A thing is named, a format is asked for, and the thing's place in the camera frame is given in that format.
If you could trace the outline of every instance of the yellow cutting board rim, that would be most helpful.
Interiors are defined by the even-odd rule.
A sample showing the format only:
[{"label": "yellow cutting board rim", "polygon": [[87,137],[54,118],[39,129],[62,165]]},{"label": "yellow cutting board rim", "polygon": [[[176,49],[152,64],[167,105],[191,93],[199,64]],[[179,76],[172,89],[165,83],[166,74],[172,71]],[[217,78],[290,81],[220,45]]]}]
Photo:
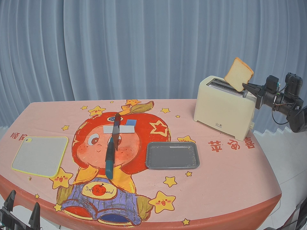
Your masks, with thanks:
[{"label": "yellow cutting board rim", "polygon": [[[22,144],[24,143],[24,141],[25,141],[25,139],[26,139],[27,137],[39,137],[39,138],[66,138],[66,139],[67,139],[66,144],[65,144],[65,147],[64,147],[64,150],[63,150],[63,153],[62,153],[62,156],[61,156],[61,159],[60,159],[60,161],[59,161],[59,166],[58,166],[58,168],[57,168],[57,170],[56,170],[56,174],[54,174],[53,176],[46,176],[46,175],[34,174],[34,173],[22,171],[22,170],[17,170],[17,169],[14,169],[14,168],[13,168],[13,163],[14,163],[14,161],[15,161],[15,159],[16,159],[16,156],[17,156],[17,154],[18,154],[18,152],[19,152],[19,150],[20,150]],[[65,154],[65,152],[66,152],[67,145],[68,145],[68,137],[67,137],[67,136],[26,136],[26,137],[23,139],[22,143],[20,144],[20,146],[19,146],[19,148],[18,148],[18,151],[16,152],[16,155],[15,155],[15,157],[14,157],[14,159],[13,159],[13,162],[11,163],[11,168],[12,168],[12,170],[14,170],[14,171],[18,171],[18,172],[21,172],[21,173],[24,173],[24,174],[30,174],[30,175],[35,175],[35,176],[44,177],[44,178],[54,178],[54,177],[56,177],[56,175],[59,173],[59,168],[61,167],[61,163],[62,163],[62,160],[63,160],[63,158],[64,158],[64,154]]]}]

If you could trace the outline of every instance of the table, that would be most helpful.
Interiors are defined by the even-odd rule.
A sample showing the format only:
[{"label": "table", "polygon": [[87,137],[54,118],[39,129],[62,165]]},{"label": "table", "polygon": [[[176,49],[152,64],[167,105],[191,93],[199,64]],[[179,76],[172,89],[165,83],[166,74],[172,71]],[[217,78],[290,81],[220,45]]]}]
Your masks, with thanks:
[{"label": "table", "polygon": [[[195,99],[31,103],[0,141],[0,194],[5,199],[14,189],[15,205],[32,210],[38,202],[42,217],[74,230],[257,229],[281,198],[272,168],[251,131],[245,141],[236,141],[194,122],[195,104]],[[116,112],[122,124],[130,119],[136,125],[135,133],[121,134],[110,182],[103,166],[111,134],[102,126],[113,125]],[[68,137],[58,174],[66,180],[29,180],[11,169],[27,135]],[[147,169],[152,141],[195,142],[200,166]]]}]

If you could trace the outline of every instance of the knife handle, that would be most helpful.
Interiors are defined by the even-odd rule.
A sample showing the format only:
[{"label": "knife handle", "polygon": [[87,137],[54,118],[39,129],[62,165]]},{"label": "knife handle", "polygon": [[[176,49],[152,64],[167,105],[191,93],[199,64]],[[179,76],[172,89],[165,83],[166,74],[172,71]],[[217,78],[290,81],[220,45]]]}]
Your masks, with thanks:
[{"label": "knife handle", "polygon": [[106,149],[106,177],[109,180],[113,179],[114,163],[115,163],[115,146],[113,138],[111,138],[108,144],[108,148]]}]

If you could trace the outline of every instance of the toaster knob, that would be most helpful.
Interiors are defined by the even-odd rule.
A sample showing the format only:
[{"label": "toaster knob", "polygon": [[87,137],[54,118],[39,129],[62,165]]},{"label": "toaster knob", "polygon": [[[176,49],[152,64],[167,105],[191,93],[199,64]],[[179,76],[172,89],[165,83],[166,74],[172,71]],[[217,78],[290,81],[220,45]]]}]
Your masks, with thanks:
[{"label": "toaster knob", "polygon": [[254,122],[251,122],[250,129],[253,129],[253,128],[254,128],[254,125],[255,125],[255,123],[254,123]]}]

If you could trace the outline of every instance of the apple logo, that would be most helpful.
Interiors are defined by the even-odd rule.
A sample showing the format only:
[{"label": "apple logo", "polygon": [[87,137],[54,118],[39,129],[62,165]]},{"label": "apple logo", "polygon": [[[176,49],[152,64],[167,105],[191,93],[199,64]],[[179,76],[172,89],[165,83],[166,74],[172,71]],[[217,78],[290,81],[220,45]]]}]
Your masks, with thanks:
[{"label": "apple logo", "polygon": [[106,193],[106,188],[100,184],[97,184],[95,186],[93,186],[92,188],[92,193],[95,195],[95,196],[102,196],[103,194]]}]

